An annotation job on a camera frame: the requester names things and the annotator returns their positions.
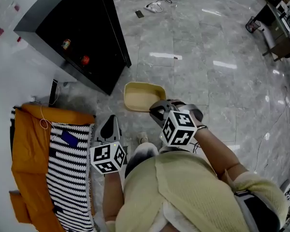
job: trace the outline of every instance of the small black object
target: small black object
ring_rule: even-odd
[[[107,138],[112,137],[113,131],[114,131],[114,118],[115,118],[115,115],[111,115],[108,118],[105,125],[103,126],[103,128],[101,129],[102,138],[107,139]]]
[[[56,100],[56,90],[57,90],[57,84],[58,81],[53,79],[53,83],[52,83],[52,88],[50,90],[50,96],[49,96],[49,107],[55,107],[54,103]]]
[[[249,21],[246,23],[246,29],[248,32],[253,33],[261,26],[260,22],[255,19],[255,17],[251,17]]]
[[[137,15],[138,18],[144,17],[144,15],[142,14],[142,12],[140,10],[135,11],[135,13],[136,13],[136,15]]]
[[[63,131],[61,134],[61,139],[68,143],[71,147],[77,147],[78,139],[67,131]]]

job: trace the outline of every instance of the orange object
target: orange object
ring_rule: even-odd
[[[19,191],[10,191],[10,199],[18,222],[31,223],[26,204]]]
[[[92,115],[43,107],[45,119],[76,125],[92,124]],[[15,110],[12,173],[20,194],[10,194],[19,222],[32,223],[39,232],[64,232],[48,192],[46,174],[51,126],[40,126],[41,107],[23,105]]]

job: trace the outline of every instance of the black and white striped blanket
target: black and white striped blanket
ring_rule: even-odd
[[[15,108],[11,114],[11,147],[14,137]],[[46,181],[54,212],[67,232],[95,232],[90,195],[89,144],[93,125],[52,123]],[[66,131],[78,139],[71,148],[61,139]]]

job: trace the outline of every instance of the bracelet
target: bracelet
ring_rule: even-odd
[[[201,130],[201,129],[208,129],[208,127],[207,126],[205,126],[205,125],[201,125],[201,126],[197,126],[197,131],[198,130]]]

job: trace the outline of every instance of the white sneaker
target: white sneaker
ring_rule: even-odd
[[[136,137],[137,137],[137,141],[139,144],[148,142],[148,136],[147,136],[147,133],[145,131],[138,133]]]

